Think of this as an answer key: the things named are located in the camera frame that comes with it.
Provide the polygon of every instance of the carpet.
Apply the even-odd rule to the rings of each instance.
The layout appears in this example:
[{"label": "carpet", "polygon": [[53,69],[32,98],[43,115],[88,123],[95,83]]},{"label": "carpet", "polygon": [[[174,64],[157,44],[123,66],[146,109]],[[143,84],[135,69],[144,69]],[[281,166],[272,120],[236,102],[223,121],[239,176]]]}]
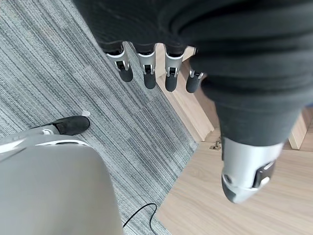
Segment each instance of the carpet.
[{"label": "carpet", "polygon": [[[159,87],[145,88],[134,48],[124,83],[69,0],[0,2],[0,137],[90,112],[80,138],[104,159],[122,221],[160,205],[196,143]],[[125,234],[150,234],[153,207]],[[154,219],[160,235],[168,231]]]}]

